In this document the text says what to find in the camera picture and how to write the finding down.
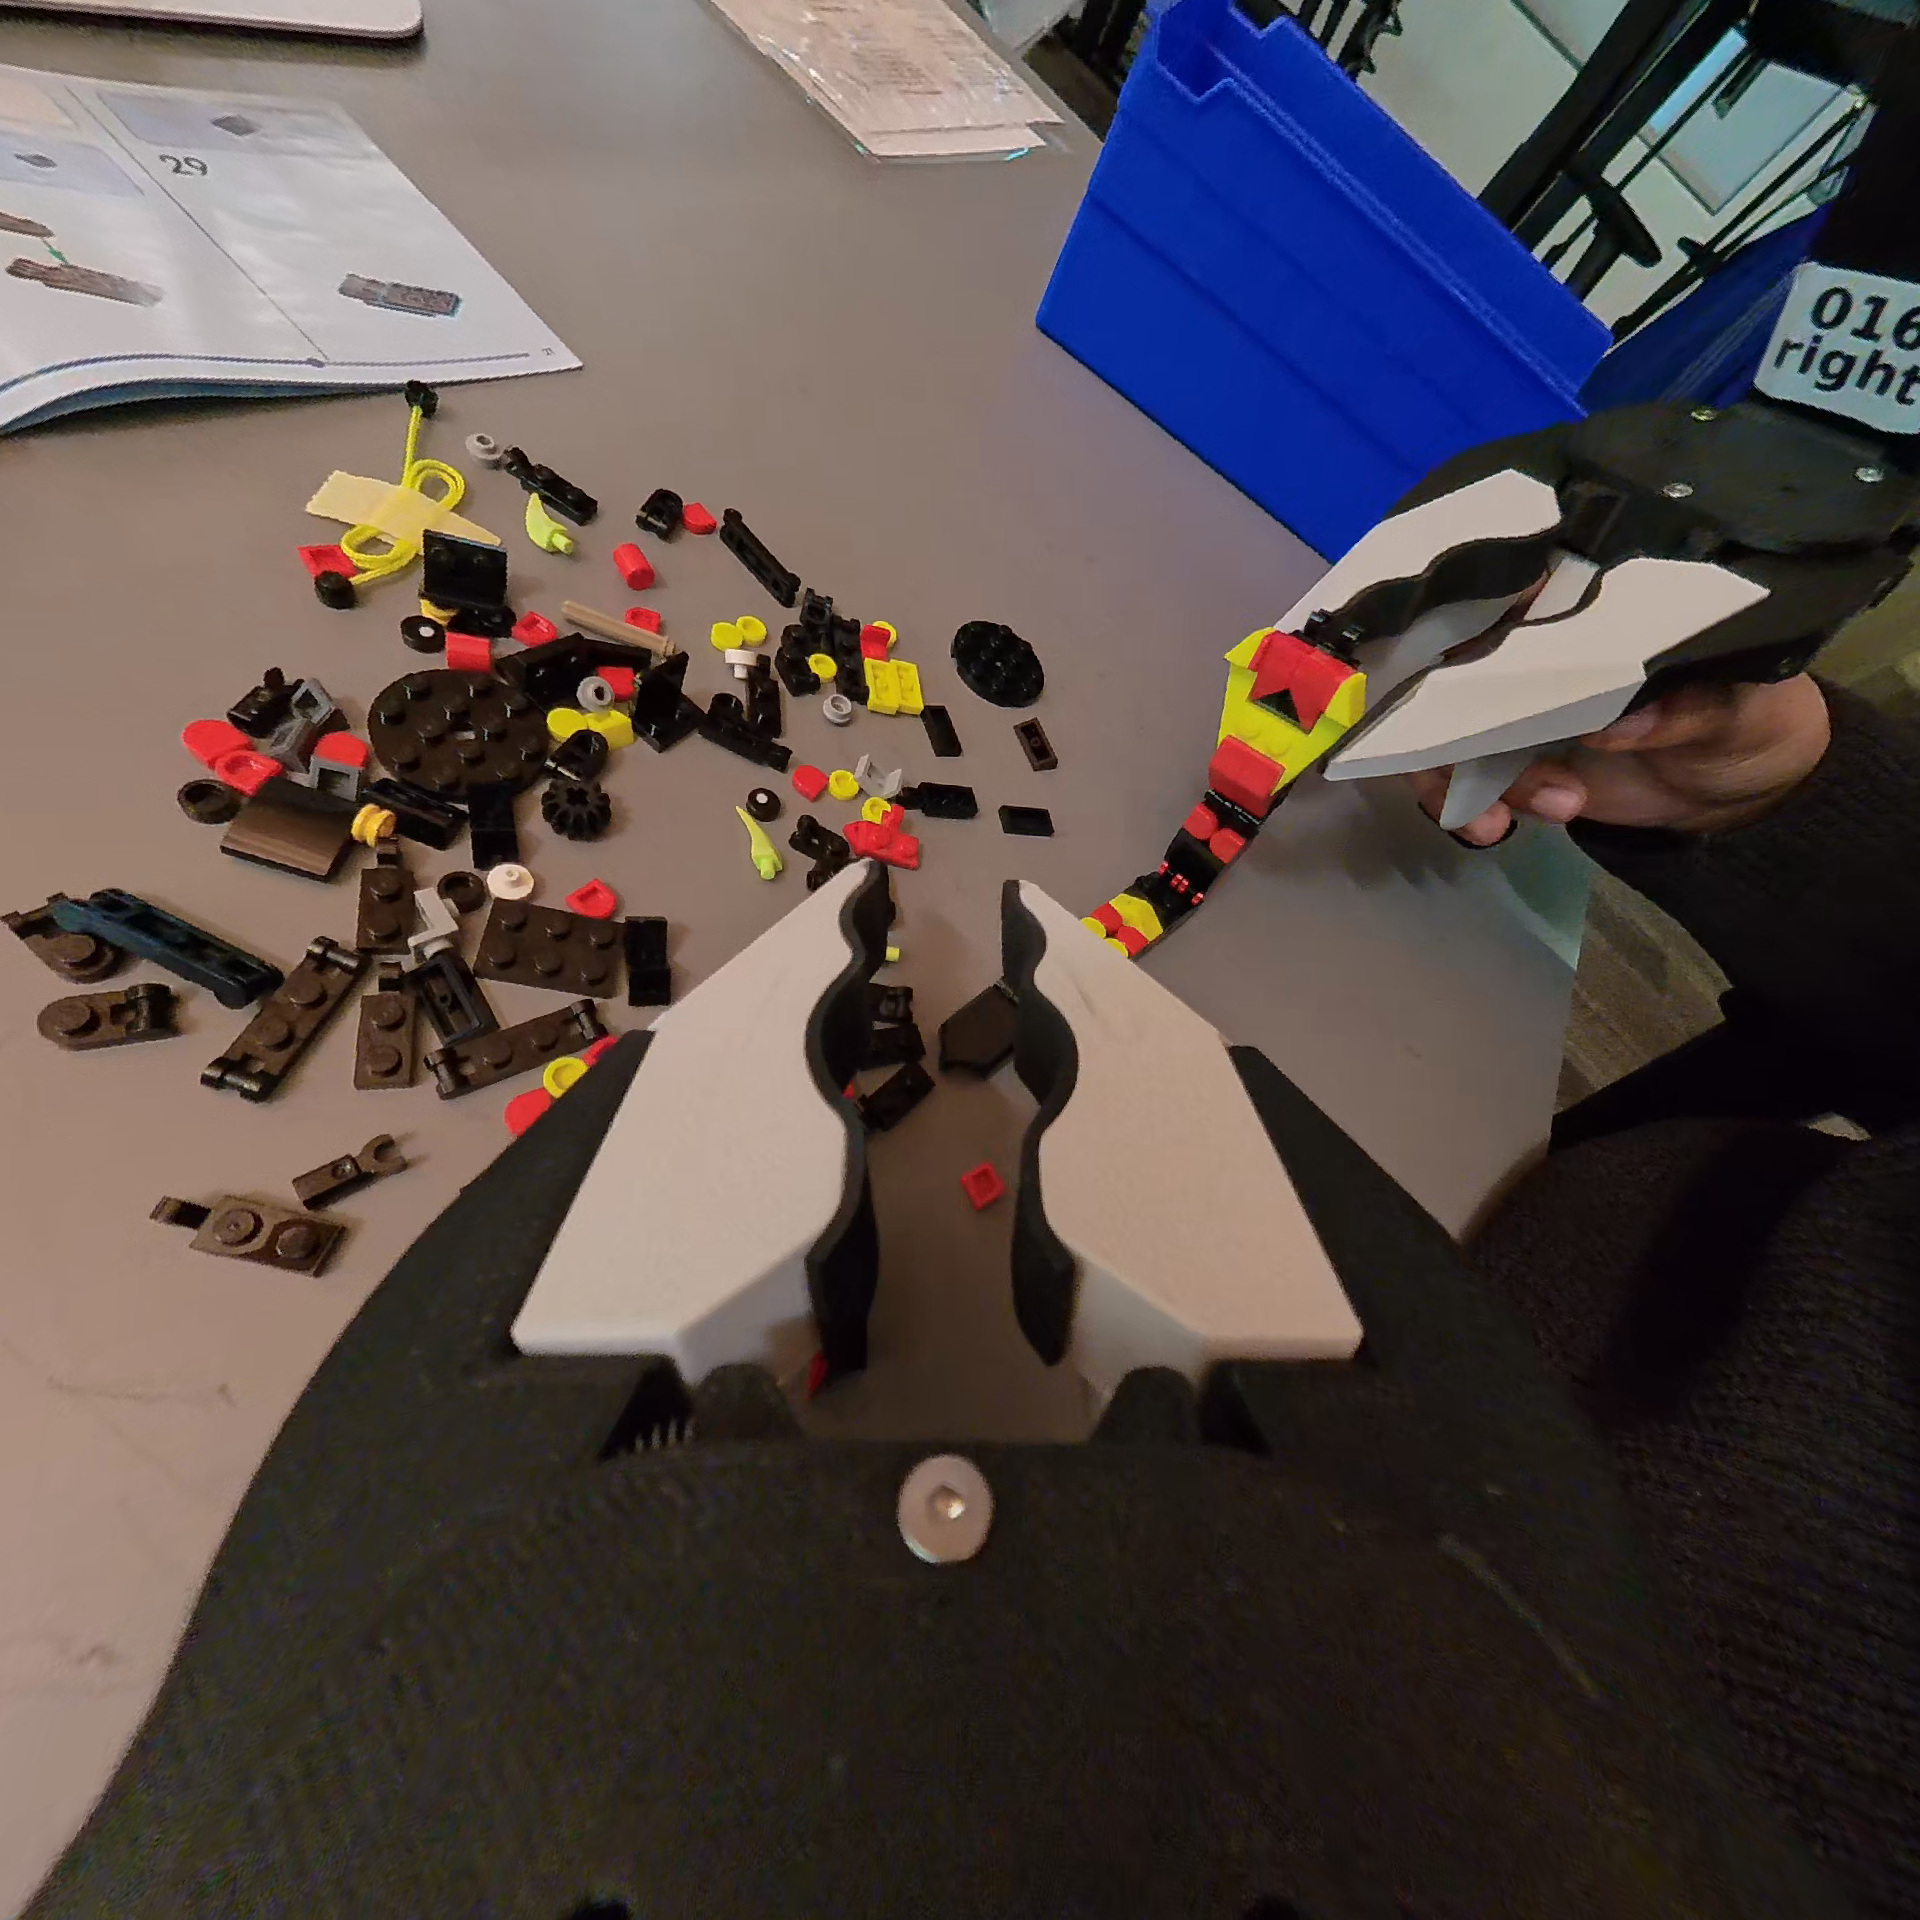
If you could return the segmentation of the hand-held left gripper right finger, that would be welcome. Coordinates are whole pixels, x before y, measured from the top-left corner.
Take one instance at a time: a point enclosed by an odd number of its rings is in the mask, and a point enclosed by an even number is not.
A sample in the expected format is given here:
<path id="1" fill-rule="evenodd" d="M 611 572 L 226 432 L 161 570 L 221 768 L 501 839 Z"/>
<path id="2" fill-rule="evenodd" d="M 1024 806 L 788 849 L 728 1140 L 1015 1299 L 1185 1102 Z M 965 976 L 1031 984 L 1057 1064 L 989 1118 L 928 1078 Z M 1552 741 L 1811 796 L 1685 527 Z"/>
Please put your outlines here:
<path id="1" fill-rule="evenodd" d="M 1347 1364 L 1361 1321 L 1216 1027 L 1033 881 L 1005 885 L 1017 1139 L 1010 1303 L 1045 1366 Z"/>

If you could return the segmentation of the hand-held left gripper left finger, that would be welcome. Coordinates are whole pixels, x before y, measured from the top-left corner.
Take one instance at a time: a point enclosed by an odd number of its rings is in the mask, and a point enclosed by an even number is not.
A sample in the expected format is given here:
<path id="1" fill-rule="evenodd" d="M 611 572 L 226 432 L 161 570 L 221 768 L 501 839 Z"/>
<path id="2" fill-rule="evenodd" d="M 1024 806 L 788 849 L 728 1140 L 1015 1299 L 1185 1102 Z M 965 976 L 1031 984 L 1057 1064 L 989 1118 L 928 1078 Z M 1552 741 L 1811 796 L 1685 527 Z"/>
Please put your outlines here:
<path id="1" fill-rule="evenodd" d="M 848 1096 L 893 899 L 852 863 L 669 1009 L 512 1325 L 684 1378 L 867 1369 L 876 1227 Z"/>

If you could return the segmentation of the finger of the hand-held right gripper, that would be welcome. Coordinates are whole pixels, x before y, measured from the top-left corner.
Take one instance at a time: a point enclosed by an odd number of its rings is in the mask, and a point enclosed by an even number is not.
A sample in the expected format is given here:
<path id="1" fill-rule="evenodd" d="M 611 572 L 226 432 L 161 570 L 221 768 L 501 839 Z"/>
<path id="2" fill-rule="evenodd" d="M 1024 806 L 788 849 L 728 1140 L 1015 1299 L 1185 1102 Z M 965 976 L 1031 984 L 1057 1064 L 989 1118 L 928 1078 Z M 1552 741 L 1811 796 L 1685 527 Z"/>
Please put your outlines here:
<path id="1" fill-rule="evenodd" d="M 1272 625 L 1334 652 L 1399 642 L 1428 615 L 1502 612 L 1539 584 L 1557 553 L 1561 502 L 1552 485 L 1494 469 L 1452 493 L 1379 520 Z"/>
<path id="2" fill-rule="evenodd" d="M 1631 707 L 1651 658 L 1764 600 L 1764 584 L 1711 562 L 1617 562 L 1571 612 L 1410 675 L 1330 747 L 1325 775 L 1386 779 L 1594 733 Z"/>

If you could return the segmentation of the red yellow lego snake model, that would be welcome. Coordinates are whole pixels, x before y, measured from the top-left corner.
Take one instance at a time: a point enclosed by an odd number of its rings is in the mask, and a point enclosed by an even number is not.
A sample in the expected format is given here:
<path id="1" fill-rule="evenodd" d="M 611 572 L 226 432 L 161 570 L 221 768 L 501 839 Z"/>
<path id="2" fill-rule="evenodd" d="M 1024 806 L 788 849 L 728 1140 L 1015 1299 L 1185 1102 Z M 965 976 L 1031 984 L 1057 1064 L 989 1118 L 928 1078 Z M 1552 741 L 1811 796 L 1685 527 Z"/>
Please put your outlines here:
<path id="1" fill-rule="evenodd" d="M 1288 787 L 1361 721 L 1360 639 L 1334 625 L 1330 612 L 1267 625 L 1227 649 L 1225 666 L 1227 682 L 1203 799 L 1185 808 L 1157 871 L 1083 918 L 1124 960 L 1142 960 L 1197 911 Z"/>

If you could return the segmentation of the pile of lego pieces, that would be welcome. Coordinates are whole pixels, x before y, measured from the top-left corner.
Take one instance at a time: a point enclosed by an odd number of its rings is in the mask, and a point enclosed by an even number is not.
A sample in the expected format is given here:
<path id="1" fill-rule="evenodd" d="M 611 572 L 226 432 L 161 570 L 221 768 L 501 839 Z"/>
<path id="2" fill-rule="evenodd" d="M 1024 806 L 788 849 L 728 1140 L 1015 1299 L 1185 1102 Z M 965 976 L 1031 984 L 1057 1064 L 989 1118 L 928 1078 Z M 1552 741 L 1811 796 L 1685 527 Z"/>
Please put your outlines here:
<path id="1" fill-rule="evenodd" d="M 798 763 L 782 700 L 820 694 L 826 724 L 858 715 L 916 719 L 933 757 L 961 757 L 946 707 L 923 707 L 890 624 L 852 624 L 776 564 L 753 527 L 713 520 L 679 493 L 648 493 L 636 527 L 669 539 L 722 535 L 760 587 L 798 612 L 767 649 L 753 615 L 718 624 L 732 686 L 689 700 L 685 652 L 657 606 L 618 620 L 564 605 L 573 630 L 512 606 L 506 553 L 457 507 L 465 475 L 418 455 L 440 394 L 403 382 L 396 485 L 333 475 L 307 513 L 335 541 L 298 545 L 321 606 L 353 612 L 371 587 L 418 570 L 418 605 L 396 624 L 409 672 L 371 694 L 363 724 L 311 675 L 272 666 L 226 715 L 184 724 L 198 775 L 174 806 L 218 830 L 218 850 L 282 880 L 333 885 L 353 873 L 353 932 L 311 934 L 279 967 L 212 927 L 123 885 L 52 891 L 5 911 L 5 934 L 59 981 L 33 1027 L 64 1055 L 179 1040 L 179 990 L 249 1012 L 198 1073 L 202 1090 L 276 1101 L 333 1018 L 357 1003 L 351 1084 L 429 1084 L 463 1101 L 539 1073 L 502 1106 L 512 1133 L 545 1115 L 615 1041 L 604 1009 L 674 1002 L 670 927 L 622 911 L 606 880 L 540 900 L 524 863 L 517 813 L 539 802 L 554 839 L 604 843 L 615 830 L 606 768 L 629 746 L 669 754 L 689 738 L 782 775 L 801 802 L 848 808 L 842 825 L 798 813 L 788 849 L 809 885 L 852 863 L 919 871 L 923 825 L 977 820 L 977 789 L 916 779 L 858 757 Z"/>

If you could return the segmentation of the person's right forearm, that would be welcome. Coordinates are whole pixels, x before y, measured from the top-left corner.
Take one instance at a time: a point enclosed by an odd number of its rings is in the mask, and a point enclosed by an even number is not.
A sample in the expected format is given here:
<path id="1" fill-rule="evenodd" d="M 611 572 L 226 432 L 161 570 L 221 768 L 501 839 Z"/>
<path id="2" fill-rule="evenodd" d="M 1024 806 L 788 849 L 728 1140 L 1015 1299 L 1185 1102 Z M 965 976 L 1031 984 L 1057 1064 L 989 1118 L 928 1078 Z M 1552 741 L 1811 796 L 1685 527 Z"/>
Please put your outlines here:
<path id="1" fill-rule="evenodd" d="M 1568 825 L 1713 960 L 1809 1068 L 1811 1112 L 1917 1123 L 1917 721 L 1818 679 L 1833 741 L 1772 813 L 1711 836 Z"/>

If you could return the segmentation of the round black lego plate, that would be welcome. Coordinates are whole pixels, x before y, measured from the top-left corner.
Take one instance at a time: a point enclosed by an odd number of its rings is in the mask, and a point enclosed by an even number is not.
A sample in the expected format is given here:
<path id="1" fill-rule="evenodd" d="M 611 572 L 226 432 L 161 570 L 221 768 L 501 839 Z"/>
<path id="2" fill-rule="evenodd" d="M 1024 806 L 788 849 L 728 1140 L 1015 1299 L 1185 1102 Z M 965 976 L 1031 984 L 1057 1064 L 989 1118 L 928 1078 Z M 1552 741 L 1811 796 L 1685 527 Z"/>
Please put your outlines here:
<path id="1" fill-rule="evenodd" d="M 991 620 L 970 620 L 952 630 L 951 666 L 970 694 L 1005 712 L 1027 712 L 1045 691 L 1033 646 Z"/>

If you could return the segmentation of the person's right hand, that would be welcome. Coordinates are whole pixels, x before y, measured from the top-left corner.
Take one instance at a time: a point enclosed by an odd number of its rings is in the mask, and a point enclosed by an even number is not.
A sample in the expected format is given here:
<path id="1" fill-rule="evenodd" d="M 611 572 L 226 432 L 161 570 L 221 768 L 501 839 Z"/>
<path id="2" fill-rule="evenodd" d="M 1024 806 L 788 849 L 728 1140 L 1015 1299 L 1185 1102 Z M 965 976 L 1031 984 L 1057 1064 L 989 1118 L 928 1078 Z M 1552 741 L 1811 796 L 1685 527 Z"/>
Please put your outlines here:
<path id="1" fill-rule="evenodd" d="M 1685 682 L 1521 775 L 1451 836 L 1494 849 L 1517 820 L 1711 836 L 1772 813 L 1823 759 L 1829 700 L 1811 675 Z"/>

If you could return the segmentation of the blue cloth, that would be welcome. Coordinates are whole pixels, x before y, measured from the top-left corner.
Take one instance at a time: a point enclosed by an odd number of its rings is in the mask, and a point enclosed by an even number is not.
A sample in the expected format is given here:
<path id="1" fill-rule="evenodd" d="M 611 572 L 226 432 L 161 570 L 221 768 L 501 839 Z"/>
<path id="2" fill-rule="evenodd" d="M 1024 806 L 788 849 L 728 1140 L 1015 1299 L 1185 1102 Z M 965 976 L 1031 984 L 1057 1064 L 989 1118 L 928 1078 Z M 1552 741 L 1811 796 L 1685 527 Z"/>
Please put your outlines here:
<path id="1" fill-rule="evenodd" d="M 1723 409 L 1748 399 L 1788 280 L 1829 213 L 1818 208 L 1748 240 L 1671 310 L 1613 344 L 1578 390 L 1578 409 L 1586 415 L 1650 402 Z"/>

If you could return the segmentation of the blue plastic bin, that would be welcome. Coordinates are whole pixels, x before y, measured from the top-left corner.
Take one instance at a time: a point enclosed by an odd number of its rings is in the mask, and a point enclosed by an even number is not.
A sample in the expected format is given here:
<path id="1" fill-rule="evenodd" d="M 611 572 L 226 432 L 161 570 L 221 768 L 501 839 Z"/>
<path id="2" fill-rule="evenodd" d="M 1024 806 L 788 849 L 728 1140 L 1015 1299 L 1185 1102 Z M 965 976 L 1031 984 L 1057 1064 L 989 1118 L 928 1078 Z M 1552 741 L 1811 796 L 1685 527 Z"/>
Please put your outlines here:
<path id="1" fill-rule="evenodd" d="M 1578 415 L 1610 329 L 1285 17 L 1143 36 L 1036 334 L 1325 562 Z"/>

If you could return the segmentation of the clear plastic bags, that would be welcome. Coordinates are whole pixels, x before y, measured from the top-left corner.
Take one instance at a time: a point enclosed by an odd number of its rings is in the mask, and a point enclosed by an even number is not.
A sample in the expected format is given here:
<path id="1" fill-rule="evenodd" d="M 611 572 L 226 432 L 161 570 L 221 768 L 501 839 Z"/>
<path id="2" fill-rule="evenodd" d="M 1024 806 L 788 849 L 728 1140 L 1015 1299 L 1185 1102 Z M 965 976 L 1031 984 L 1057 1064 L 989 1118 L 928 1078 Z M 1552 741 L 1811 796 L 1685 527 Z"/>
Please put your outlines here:
<path id="1" fill-rule="evenodd" d="M 946 6 L 713 6 L 872 161 L 1008 161 L 1064 115 Z"/>

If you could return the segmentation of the open instruction booklet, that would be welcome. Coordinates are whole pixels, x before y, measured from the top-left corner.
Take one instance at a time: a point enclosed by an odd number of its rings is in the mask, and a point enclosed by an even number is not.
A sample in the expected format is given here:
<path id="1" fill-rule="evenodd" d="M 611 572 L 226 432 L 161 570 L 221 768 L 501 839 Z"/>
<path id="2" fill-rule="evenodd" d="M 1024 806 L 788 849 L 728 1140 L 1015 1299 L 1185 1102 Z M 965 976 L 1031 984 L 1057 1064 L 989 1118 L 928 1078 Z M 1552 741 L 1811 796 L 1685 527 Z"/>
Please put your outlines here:
<path id="1" fill-rule="evenodd" d="M 5 432 L 575 368 L 338 109 L 5 70 Z"/>

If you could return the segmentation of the white stand base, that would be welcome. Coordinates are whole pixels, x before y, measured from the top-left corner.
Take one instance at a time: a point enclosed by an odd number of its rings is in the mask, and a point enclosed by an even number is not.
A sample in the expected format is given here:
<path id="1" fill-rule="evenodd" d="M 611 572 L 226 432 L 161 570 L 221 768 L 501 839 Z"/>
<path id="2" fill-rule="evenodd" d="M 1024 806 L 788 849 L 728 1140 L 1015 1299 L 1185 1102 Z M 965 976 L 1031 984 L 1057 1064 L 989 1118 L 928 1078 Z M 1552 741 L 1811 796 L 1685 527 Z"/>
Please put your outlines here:
<path id="1" fill-rule="evenodd" d="M 423 36 L 423 6 L 5 6 L 5 17 L 25 13 L 124 26 L 321 36 L 381 46 Z"/>

